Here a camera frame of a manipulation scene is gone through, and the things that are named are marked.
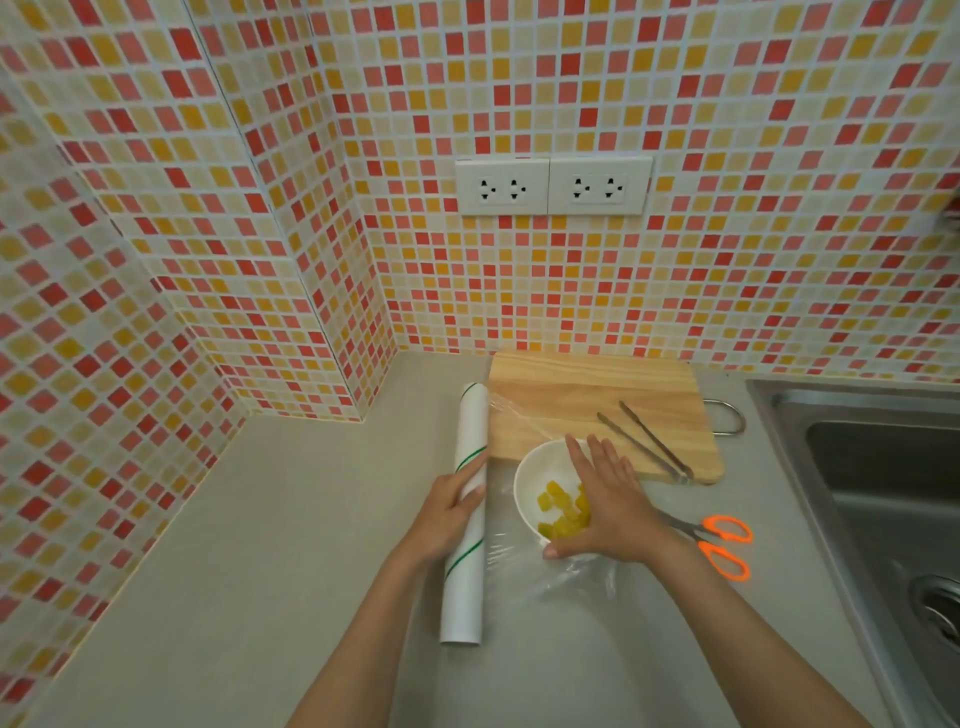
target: sink drain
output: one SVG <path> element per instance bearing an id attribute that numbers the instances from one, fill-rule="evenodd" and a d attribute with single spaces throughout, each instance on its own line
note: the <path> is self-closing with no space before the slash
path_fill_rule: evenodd
<path id="1" fill-rule="evenodd" d="M 960 652 L 960 582 L 921 576 L 910 585 L 910 602 L 927 628 Z"/>

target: wall socket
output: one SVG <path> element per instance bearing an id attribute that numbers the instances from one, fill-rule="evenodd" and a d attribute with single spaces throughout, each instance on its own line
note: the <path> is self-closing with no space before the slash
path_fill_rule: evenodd
<path id="1" fill-rule="evenodd" d="M 652 157 L 457 159 L 461 215 L 642 215 Z"/>
<path id="2" fill-rule="evenodd" d="M 652 157 L 550 159 L 550 215 L 641 215 Z"/>
<path id="3" fill-rule="evenodd" d="M 549 159 L 457 159 L 461 215 L 545 215 Z"/>

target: right hand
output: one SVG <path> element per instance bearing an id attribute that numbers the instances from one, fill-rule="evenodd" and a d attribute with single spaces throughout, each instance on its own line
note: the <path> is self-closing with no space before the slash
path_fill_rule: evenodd
<path id="1" fill-rule="evenodd" d="M 587 437 L 593 464 L 580 444 L 566 436 L 566 448 L 576 468 L 587 501 L 590 525 L 579 533 L 552 541 L 545 559 L 565 559 L 580 553 L 600 553 L 618 561 L 649 563 L 676 533 L 657 515 L 656 509 L 636 482 L 629 458 L 617 455 L 610 440 L 601 443 Z"/>

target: plastic wrap roll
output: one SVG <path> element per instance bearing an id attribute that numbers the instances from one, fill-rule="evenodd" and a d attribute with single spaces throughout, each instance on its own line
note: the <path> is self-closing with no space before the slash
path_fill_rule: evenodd
<path id="1" fill-rule="evenodd" d="M 487 449 L 487 402 L 487 387 L 478 382 L 468 385 L 460 397 L 460 422 L 457 425 L 453 466 L 457 471 Z M 464 486 L 460 498 L 486 481 L 487 466 L 484 465 Z M 442 643 L 480 644 L 483 638 L 486 507 L 484 502 L 473 512 L 463 541 L 446 560 L 444 605 L 440 618 Z"/>

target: sink basin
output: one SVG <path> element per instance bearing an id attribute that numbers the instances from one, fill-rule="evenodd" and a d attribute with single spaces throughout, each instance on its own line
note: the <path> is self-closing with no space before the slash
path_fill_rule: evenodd
<path id="1" fill-rule="evenodd" d="M 960 726 L 960 393 L 749 386 L 892 712 Z"/>

